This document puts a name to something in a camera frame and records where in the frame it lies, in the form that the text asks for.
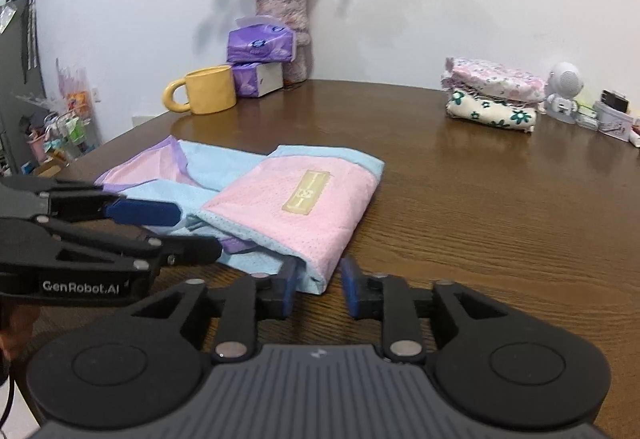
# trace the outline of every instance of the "light blue cloth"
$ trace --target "light blue cloth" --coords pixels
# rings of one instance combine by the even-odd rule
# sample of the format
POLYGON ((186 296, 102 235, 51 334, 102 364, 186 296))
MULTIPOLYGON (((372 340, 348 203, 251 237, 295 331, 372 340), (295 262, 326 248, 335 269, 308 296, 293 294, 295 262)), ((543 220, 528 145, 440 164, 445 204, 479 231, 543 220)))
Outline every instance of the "light blue cloth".
MULTIPOLYGON (((161 235, 201 235, 214 236, 221 240, 235 237, 242 241, 252 241, 249 249, 239 253, 223 252, 219 262, 245 273, 269 273, 280 270, 284 255, 299 253, 256 231, 238 225, 200 207, 216 196, 244 174, 247 174, 264 159, 281 156, 316 156, 342 158, 369 170, 378 180, 382 177, 384 162, 350 148, 321 146, 281 145, 269 156, 260 156, 219 146, 203 145, 180 141, 180 148, 188 160, 187 171, 191 178, 204 188, 158 179, 125 190, 123 193, 133 199, 166 201, 176 203, 182 210, 180 223, 172 228, 150 228, 161 235)), ((298 281, 298 290, 321 294, 326 289, 328 279, 306 270, 298 281)))

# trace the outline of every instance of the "pink cloth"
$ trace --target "pink cloth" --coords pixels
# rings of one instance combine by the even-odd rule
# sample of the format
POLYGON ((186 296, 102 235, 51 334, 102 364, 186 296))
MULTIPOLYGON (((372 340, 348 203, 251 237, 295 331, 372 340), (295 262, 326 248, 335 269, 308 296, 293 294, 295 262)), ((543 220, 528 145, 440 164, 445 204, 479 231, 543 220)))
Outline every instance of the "pink cloth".
POLYGON ((466 86, 484 96, 524 103, 537 104, 546 98, 542 78, 488 60, 447 58, 442 85, 445 89, 466 86))
POLYGON ((202 209, 288 247, 328 281, 377 186, 344 159, 283 156, 262 161, 202 209), (315 206, 307 215, 283 210, 308 171, 330 173, 315 206))
POLYGON ((103 174, 96 182, 104 185, 106 190, 119 191, 154 179, 168 179, 197 186, 186 174, 186 158, 175 138, 169 137, 164 142, 140 152, 126 163, 103 174))

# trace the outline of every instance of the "tissue pack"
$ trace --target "tissue pack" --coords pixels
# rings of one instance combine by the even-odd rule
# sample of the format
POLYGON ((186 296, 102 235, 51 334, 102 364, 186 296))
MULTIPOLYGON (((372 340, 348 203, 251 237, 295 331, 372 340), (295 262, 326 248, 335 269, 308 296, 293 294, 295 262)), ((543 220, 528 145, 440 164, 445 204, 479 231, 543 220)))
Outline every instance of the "tissue pack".
POLYGON ((235 64, 231 71, 239 98, 259 98, 284 85, 281 63, 235 64))
POLYGON ((229 33, 229 63, 291 62, 296 57, 296 33, 283 26, 259 24, 229 33))

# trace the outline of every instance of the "vase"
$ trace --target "vase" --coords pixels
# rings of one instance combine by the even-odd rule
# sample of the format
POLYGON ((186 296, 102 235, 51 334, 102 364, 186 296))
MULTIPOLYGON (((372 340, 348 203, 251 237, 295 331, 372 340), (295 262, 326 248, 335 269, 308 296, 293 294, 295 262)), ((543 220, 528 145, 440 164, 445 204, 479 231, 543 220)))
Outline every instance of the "vase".
POLYGON ((255 0, 255 12, 279 18, 296 32, 296 58, 282 65, 282 74, 285 85, 305 81, 309 77, 307 52, 311 43, 306 0, 255 0))

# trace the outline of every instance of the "person's hand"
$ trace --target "person's hand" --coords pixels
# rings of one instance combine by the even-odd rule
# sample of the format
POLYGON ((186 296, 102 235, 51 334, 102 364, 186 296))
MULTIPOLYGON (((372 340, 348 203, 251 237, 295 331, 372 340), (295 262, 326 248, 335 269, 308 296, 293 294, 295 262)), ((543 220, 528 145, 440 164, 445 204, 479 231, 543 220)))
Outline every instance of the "person's hand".
POLYGON ((13 300, 2 301, 0 349, 4 357, 11 360, 20 356, 31 340, 33 324, 40 316, 40 307, 20 305, 13 300))

